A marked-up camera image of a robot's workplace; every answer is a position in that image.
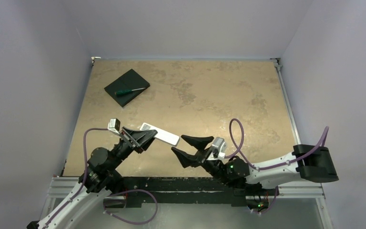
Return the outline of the white remote control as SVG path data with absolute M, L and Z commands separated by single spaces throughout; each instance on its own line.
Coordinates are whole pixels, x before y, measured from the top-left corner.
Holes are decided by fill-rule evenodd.
M 177 146 L 180 141 L 180 137 L 178 135 L 172 134 L 166 130 L 160 129 L 148 123 L 142 123 L 139 130 L 156 130 L 157 134 L 155 135 L 155 138 L 171 146 Z

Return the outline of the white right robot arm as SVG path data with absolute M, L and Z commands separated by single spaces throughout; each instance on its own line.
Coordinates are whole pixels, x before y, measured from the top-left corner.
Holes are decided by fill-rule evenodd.
M 249 188 L 254 194 L 293 181 L 330 183 L 339 180 L 330 152 L 324 146 L 295 145 L 293 152 L 251 166 L 238 156 L 223 162 L 226 149 L 223 138 L 183 135 L 182 139 L 197 150 L 190 155 L 171 148 L 182 167 L 202 167 L 221 184 L 237 189 Z

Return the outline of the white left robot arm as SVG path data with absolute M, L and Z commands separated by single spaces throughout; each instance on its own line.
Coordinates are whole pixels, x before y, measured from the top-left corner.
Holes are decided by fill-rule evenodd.
M 127 198 L 130 190 L 124 177 L 116 168 L 132 153 L 144 152 L 155 140 L 156 130 L 131 130 L 122 128 L 110 131 L 120 137 L 114 148 L 94 149 L 91 157 L 85 157 L 84 173 L 67 197 L 45 218 L 32 221 L 29 229 L 71 229 L 98 203 L 109 196 Z

